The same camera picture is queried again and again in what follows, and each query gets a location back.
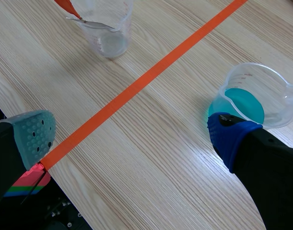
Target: blue gripper pad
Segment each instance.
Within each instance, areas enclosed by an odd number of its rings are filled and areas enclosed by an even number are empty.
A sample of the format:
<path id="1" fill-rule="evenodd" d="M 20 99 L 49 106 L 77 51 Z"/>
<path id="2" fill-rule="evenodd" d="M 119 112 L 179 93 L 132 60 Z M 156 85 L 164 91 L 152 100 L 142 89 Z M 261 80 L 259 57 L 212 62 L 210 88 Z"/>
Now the blue gripper pad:
<path id="1" fill-rule="evenodd" d="M 14 140 L 26 170 L 39 162 L 53 145 L 56 122 L 50 111 L 31 111 L 0 122 L 12 124 Z"/>
<path id="2" fill-rule="evenodd" d="M 217 112 L 212 114 L 207 121 L 210 141 L 223 160 L 225 166 L 233 173 L 233 166 L 238 148 L 245 136 L 262 125 L 252 121 L 230 115 L 229 113 Z"/>

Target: blue liquid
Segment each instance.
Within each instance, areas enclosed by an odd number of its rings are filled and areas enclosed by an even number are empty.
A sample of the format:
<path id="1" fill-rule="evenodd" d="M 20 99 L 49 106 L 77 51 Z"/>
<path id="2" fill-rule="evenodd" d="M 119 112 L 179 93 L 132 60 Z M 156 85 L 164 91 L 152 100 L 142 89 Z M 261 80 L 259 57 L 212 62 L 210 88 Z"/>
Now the blue liquid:
<path id="1" fill-rule="evenodd" d="M 232 99 L 235 106 L 245 116 L 250 118 L 252 121 L 263 124 L 265 119 L 265 112 L 260 102 L 251 93 L 243 89 L 232 88 L 225 91 L 225 96 Z M 209 107 L 208 115 L 211 115 L 215 112 L 227 112 L 241 117 L 230 102 L 226 100 L 220 100 L 220 104 L 216 105 L 216 108 L 213 107 L 213 103 Z"/>

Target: plastic measuring cup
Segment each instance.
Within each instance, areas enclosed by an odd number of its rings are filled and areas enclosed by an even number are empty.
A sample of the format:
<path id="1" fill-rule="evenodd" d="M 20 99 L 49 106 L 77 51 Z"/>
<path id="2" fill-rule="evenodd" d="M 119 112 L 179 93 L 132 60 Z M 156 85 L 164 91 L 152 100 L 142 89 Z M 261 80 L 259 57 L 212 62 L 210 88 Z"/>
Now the plastic measuring cup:
<path id="1" fill-rule="evenodd" d="M 209 115 L 215 112 L 228 112 L 265 128 L 286 126 L 293 121 L 293 85 L 262 64 L 237 65 L 209 107 Z"/>
<path id="2" fill-rule="evenodd" d="M 98 54 L 114 58 L 123 54 L 132 39 L 131 15 L 134 0 L 71 0 L 80 16 L 116 29 L 94 29 L 78 23 L 86 39 Z"/>

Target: black cable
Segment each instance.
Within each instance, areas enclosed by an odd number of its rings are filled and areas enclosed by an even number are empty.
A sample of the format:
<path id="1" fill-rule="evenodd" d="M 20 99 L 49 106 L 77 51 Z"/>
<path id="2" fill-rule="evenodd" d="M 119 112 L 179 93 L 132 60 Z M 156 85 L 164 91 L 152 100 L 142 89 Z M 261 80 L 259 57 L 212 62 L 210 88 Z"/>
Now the black cable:
<path id="1" fill-rule="evenodd" d="M 24 201 L 27 200 L 27 198 L 32 194 L 33 190 L 35 190 L 35 188 L 37 187 L 37 185 L 40 183 L 40 181 L 44 178 L 45 174 L 47 173 L 47 170 L 44 169 L 43 174 L 41 175 L 41 177 L 38 179 L 38 181 L 36 182 L 36 184 L 32 187 L 32 189 L 29 191 L 29 193 L 26 195 L 26 197 L 24 198 L 24 200 L 20 203 L 20 205 L 22 205 L 24 203 Z"/>

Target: metal spoon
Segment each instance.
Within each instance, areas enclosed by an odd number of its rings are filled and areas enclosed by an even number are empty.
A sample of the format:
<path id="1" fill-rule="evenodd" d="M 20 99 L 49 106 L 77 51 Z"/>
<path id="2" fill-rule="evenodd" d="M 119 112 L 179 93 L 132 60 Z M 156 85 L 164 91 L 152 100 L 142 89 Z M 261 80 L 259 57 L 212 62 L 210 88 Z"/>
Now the metal spoon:
<path id="1" fill-rule="evenodd" d="M 89 22 L 89 21 L 85 21 L 85 20 L 81 20 L 81 19 L 68 18 L 68 17 L 66 19 L 76 21 L 76 22 L 81 23 L 84 26 L 86 26 L 88 28 L 92 28 L 92 29 L 99 29 L 99 30 L 105 29 L 110 32 L 117 32 L 118 31 L 118 29 L 115 29 L 115 28 L 108 26 L 106 24 L 103 24 L 103 23 Z"/>

